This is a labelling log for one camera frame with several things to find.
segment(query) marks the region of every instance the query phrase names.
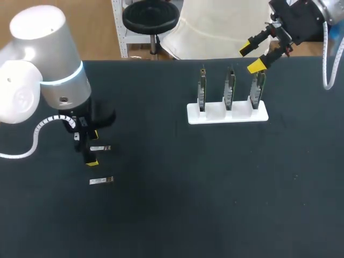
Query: small metal component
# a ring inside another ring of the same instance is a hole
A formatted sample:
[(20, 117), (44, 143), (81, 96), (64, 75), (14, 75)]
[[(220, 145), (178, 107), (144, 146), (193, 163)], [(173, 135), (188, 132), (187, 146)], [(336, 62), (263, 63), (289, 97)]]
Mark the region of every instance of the small metal component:
[(198, 104), (200, 112), (205, 112), (205, 91), (206, 91), (206, 72), (200, 70), (200, 80), (198, 82)]
[(254, 75), (251, 92), (249, 98), (253, 109), (258, 109), (260, 99), (262, 98), (266, 75), (263, 71), (259, 71)]
[(225, 93), (224, 93), (224, 99), (225, 99), (225, 105), (226, 105), (227, 111), (232, 110), (234, 88), (235, 88), (234, 69), (228, 68), (228, 73), (227, 73), (227, 77), (226, 77), (226, 81), (225, 81)]
[(99, 152), (99, 151), (110, 151), (111, 150), (111, 146), (92, 146), (90, 147), (90, 151), (92, 152)]
[(112, 183), (112, 182), (113, 182), (113, 176), (90, 180), (90, 184), (104, 184), (104, 183)]

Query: white rack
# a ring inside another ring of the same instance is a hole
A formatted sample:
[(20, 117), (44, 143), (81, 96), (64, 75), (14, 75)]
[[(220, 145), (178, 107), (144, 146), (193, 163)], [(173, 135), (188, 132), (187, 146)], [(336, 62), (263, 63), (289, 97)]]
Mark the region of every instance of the white rack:
[[(151, 42), (149, 35), (137, 34), (128, 30), (122, 20), (122, 8), (126, 8), (128, 5), (124, 2), (124, 0), (111, 0), (112, 2), (112, 9), (113, 9), (113, 16), (114, 22), (116, 24), (117, 29), (117, 37), (119, 42), (119, 49), (122, 58), (128, 58), (128, 48), (127, 44), (148, 44)], [(175, 6), (178, 7), (179, 12), (182, 10), (183, 7), (183, 0), (174, 0), (171, 1)], [(166, 35), (169, 34), (169, 31), (160, 34), (159, 38), (162, 40)]]

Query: yellow tab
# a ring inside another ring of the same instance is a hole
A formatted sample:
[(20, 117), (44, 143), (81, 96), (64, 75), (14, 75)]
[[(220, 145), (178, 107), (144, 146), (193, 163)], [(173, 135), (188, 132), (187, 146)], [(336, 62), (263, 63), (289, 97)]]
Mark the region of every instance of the yellow tab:
[(253, 63), (251, 63), (247, 69), (249, 70), (249, 72), (251, 74), (255, 74), (259, 71), (263, 71), (266, 70), (266, 66), (264, 65), (264, 63), (262, 62), (262, 60), (259, 58), (256, 61), (254, 61)]
[(247, 42), (245, 43), (245, 45), (241, 48), (241, 50), (239, 51), (242, 51), (245, 47), (247, 47), (248, 45), (250, 44), (250, 42), (247, 40)]
[(90, 167), (94, 167), (94, 166), (99, 165), (99, 162), (98, 162), (98, 160), (96, 160), (95, 162), (86, 163), (86, 165), (87, 165), (87, 166), (90, 166)]
[(93, 139), (93, 140), (98, 140), (98, 139), (99, 139), (99, 136), (98, 136), (97, 130), (95, 130), (95, 133), (96, 133), (96, 135), (97, 135), (97, 138), (96, 138), (96, 139)]

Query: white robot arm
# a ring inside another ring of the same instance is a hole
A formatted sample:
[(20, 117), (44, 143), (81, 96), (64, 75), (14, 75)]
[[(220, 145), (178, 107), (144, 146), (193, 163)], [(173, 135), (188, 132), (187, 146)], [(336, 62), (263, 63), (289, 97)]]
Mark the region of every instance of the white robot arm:
[(63, 12), (50, 5), (17, 14), (13, 40), (0, 50), (0, 122), (20, 123), (36, 110), (40, 91), (58, 110), (71, 110), (91, 95)]
[(88, 140), (98, 139), (97, 129), (110, 126), (116, 113), (111, 102), (91, 99), (91, 86), (63, 12), (50, 5), (26, 9), (13, 18), (10, 31), (12, 41), (0, 50), (0, 123), (28, 119), (38, 106), (40, 93), (58, 115), (37, 125), (27, 153), (0, 153), (0, 157), (30, 156), (36, 150), (40, 129), (51, 121), (64, 120), (85, 164), (98, 165)]

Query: stool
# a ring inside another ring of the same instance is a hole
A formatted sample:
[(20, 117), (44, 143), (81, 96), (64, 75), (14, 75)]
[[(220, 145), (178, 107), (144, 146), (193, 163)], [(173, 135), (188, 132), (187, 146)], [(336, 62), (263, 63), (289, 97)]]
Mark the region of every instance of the stool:
[(150, 35), (150, 54), (157, 54), (158, 34), (172, 30), (178, 23), (179, 10), (161, 0), (143, 0), (129, 5), (123, 12), (123, 24), (135, 33)]

